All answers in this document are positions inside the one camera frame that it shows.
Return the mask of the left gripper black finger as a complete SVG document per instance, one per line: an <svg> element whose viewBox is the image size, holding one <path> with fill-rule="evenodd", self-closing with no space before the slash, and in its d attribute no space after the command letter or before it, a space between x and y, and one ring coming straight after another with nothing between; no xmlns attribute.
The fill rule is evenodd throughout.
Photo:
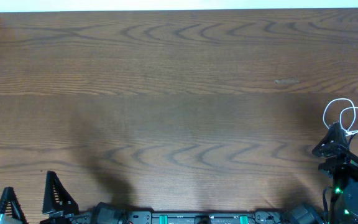
<svg viewBox="0 0 358 224"><path fill-rule="evenodd" d="M24 212L16 197L13 187L5 187L0 198L0 215L12 218L22 224L27 224Z"/></svg>
<svg viewBox="0 0 358 224"><path fill-rule="evenodd" d="M66 191L57 174L50 170L45 179L42 213L50 217L79 214L78 204Z"/></svg>

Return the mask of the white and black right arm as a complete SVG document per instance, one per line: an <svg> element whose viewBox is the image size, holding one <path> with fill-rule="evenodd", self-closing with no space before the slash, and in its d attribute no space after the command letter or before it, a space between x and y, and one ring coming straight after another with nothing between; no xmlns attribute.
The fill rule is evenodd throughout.
<svg viewBox="0 0 358 224"><path fill-rule="evenodd" d="M323 191L323 211L303 203L281 215L281 223L358 223L358 156L350 150L351 141L340 123L329 127L312 150L314 156L325 158L318 170L333 180Z"/></svg>

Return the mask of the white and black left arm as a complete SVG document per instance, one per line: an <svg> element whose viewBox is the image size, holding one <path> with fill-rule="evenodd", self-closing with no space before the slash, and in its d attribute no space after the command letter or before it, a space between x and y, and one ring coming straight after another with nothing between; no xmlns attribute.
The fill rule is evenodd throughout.
<svg viewBox="0 0 358 224"><path fill-rule="evenodd" d="M47 172L42 213L48 218L40 224L123 224L128 221L125 210L103 202L81 213L54 171ZM0 224L27 223L14 188L4 188L0 198Z"/></svg>

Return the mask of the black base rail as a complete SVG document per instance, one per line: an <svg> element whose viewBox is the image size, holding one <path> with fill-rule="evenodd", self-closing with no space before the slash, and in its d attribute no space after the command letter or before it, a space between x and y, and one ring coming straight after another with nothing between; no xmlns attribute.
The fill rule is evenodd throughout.
<svg viewBox="0 0 358 224"><path fill-rule="evenodd" d="M280 212L128 212L126 224L281 224Z"/></svg>

